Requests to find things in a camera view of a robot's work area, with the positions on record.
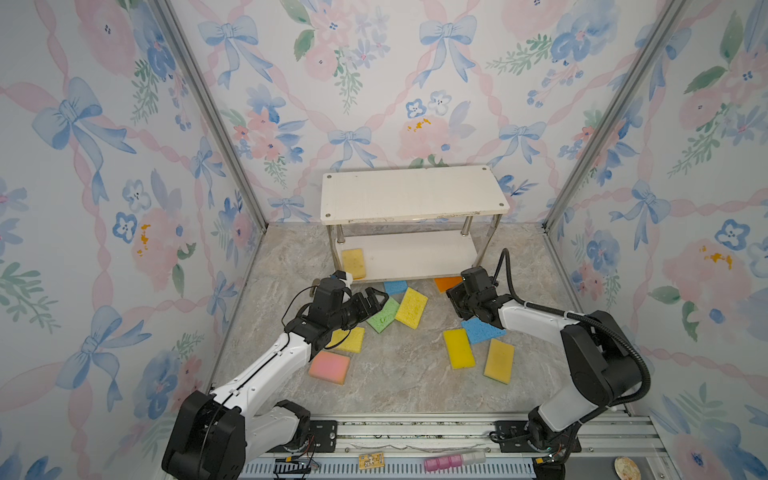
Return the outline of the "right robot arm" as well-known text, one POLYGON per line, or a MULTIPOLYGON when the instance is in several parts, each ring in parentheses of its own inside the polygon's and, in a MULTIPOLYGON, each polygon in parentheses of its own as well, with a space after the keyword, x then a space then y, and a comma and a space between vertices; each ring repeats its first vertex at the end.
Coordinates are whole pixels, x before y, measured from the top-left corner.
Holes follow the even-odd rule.
POLYGON ((556 394, 529 412, 524 432, 510 439, 499 436, 499 443, 525 440, 538 451, 569 447, 583 424, 649 392, 650 370, 610 314, 548 307, 524 301, 513 291, 500 294, 496 278, 482 267, 465 270, 461 277, 446 291, 461 319, 476 318, 560 345, 569 369, 569 379, 556 394))

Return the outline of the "orange sponge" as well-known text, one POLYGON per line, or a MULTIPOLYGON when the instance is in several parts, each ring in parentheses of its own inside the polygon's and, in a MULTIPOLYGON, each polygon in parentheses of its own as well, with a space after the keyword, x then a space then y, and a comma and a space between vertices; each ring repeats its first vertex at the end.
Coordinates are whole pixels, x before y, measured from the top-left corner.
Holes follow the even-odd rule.
POLYGON ((440 293, 445 293, 449 289, 461 284, 462 277, 461 276, 441 277, 441 278, 436 278, 434 282, 436 284, 438 291, 440 293))

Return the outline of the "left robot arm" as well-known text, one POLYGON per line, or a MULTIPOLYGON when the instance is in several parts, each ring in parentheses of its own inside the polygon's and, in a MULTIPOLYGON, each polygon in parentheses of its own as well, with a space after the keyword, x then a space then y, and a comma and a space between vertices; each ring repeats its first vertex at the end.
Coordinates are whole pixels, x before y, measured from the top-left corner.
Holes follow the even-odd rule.
POLYGON ((275 448, 303 452, 311 413, 283 400, 265 402, 330 344, 379 313, 389 296, 372 287, 351 289, 352 276, 336 271, 313 287, 311 302, 284 326, 271 348, 234 379, 183 401, 161 461, 175 479, 236 479, 245 465, 275 448))

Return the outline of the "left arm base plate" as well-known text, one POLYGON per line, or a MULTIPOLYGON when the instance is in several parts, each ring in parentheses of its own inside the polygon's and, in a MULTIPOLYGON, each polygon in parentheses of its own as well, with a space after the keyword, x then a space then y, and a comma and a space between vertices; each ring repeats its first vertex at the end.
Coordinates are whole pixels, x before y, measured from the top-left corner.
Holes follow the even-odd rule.
POLYGON ((269 453, 292 454, 299 453, 334 453, 338 439, 336 420, 310 420, 305 427, 297 432, 297 437, 287 445, 279 445, 269 450, 269 453))

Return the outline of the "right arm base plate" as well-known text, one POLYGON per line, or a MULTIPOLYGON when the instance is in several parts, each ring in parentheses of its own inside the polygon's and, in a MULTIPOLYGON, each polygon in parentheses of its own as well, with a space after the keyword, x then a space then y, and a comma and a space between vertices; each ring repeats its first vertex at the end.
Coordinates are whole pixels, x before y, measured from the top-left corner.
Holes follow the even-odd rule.
POLYGON ((552 433, 546 427, 531 427, 527 420, 496 421, 488 436, 500 446, 502 453, 563 454, 566 448, 571 453, 582 451, 579 439, 571 435, 570 428, 552 433))

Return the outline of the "yellow cellulose sponge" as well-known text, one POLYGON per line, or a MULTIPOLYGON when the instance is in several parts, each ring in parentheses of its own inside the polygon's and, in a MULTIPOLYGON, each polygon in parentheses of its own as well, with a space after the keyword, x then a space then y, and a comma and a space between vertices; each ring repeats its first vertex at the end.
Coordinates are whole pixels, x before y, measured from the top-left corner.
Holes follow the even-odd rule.
POLYGON ((427 302, 427 296, 408 288, 395 314, 395 320, 411 329, 417 329, 427 302))

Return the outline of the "pale yellow orange-backed sponge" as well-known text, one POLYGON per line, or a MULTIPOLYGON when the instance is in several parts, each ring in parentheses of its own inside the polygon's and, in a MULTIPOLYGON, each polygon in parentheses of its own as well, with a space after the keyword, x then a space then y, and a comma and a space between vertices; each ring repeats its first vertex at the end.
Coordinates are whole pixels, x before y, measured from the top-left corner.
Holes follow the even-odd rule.
POLYGON ((362 249, 348 249, 341 252, 343 269, 352 275, 354 280, 367 276, 365 256, 362 249))

